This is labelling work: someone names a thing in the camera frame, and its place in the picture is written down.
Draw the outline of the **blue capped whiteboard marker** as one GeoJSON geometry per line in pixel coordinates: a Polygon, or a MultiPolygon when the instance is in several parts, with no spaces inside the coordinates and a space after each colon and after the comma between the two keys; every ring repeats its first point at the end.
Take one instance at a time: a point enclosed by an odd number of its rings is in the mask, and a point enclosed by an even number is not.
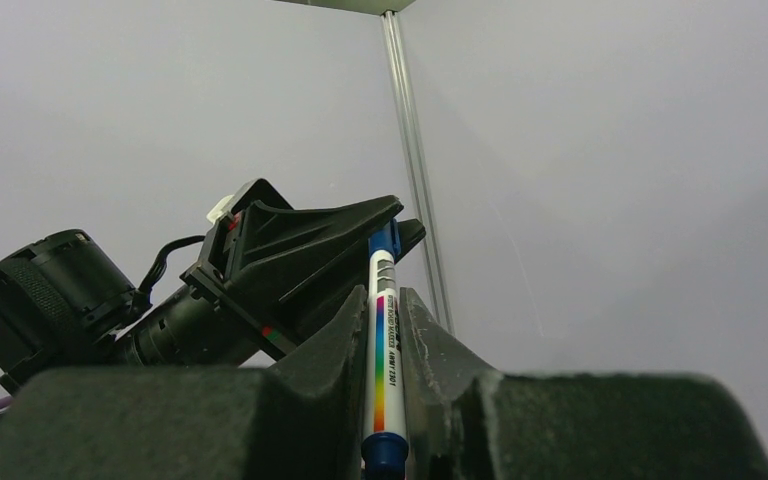
{"type": "Polygon", "coordinates": [[[367,479],[403,479],[409,443],[394,255],[378,249],[369,266],[364,474],[367,479]]]}

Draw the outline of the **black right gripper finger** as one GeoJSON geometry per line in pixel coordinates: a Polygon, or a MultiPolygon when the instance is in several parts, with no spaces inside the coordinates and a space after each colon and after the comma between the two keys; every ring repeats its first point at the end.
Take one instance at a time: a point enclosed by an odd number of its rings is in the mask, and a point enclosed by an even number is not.
{"type": "Polygon", "coordinates": [[[0,419],[0,479],[357,479],[366,299],[268,368],[69,368],[0,419]]]}
{"type": "Polygon", "coordinates": [[[404,209],[398,197],[386,195],[325,209],[281,212],[263,233],[277,251],[245,271],[263,280],[256,293],[265,293],[269,305],[278,303],[356,243],[366,243],[404,209]]]}
{"type": "Polygon", "coordinates": [[[368,286],[368,277],[368,245],[356,243],[282,298],[278,319],[306,340],[332,320],[357,285],[368,286]]]}
{"type": "Polygon", "coordinates": [[[714,379],[505,373],[400,293],[412,479],[768,479],[768,454],[714,379]]]}

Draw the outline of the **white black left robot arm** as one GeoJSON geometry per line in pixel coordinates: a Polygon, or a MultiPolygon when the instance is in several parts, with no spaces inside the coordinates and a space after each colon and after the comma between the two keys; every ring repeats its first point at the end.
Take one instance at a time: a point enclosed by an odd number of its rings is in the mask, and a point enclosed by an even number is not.
{"type": "Polygon", "coordinates": [[[0,261],[0,385],[17,392],[53,368],[238,366],[279,360],[366,285],[370,243],[396,232],[397,258],[425,237],[393,195],[296,209],[255,179],[212,213],[209,230],[163,246],[133,284],[85,231],[0,261]]]}

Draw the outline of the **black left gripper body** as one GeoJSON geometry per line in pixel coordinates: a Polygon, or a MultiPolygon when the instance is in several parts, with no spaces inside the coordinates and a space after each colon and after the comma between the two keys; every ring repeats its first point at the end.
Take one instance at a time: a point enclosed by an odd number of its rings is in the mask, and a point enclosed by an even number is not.
{"type": "Polygon", "coordinates": [[[209,305],[213,327],[198,326],[210,339],[229,340],[233,331],[273,359],[281,359],[298,341],[269,314],[263,286],[245,269],[277,250],[270,247],[263,228],[273,227],[281,212],[292,212],[290,204],[265,179],[244,184],[235,194],[231,210],[206,233],[196,261],[181,274],[191,296],[209,305]]]}

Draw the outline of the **blue marker cap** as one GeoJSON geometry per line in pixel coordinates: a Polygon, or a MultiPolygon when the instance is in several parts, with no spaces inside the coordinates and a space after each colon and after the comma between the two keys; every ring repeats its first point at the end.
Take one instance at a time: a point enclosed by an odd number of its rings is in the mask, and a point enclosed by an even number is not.
{"type": "Polygon", "coordinates": [[[375,232],[369,238],[369,256],[372,257],[381,251],[387,252],[394,260],[401,254],[401,236],[396,219],[391,219],[381,230],[375,232]]]}

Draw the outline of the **aluminium frame post left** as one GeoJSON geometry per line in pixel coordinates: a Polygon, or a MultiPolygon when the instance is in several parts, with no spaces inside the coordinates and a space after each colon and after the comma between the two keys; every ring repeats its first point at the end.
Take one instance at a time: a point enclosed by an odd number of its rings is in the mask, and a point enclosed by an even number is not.
{"type": "Polygon", "coordinates": [[[417,218],[426,229],[423,258],[428,275],[431,306],[438,323],[448,333],[454,334],[455,323],[445,281],[418,109],[399,13],[393,10],[384,12],[381,15],[381,23],[414,208],[417,218]]]}

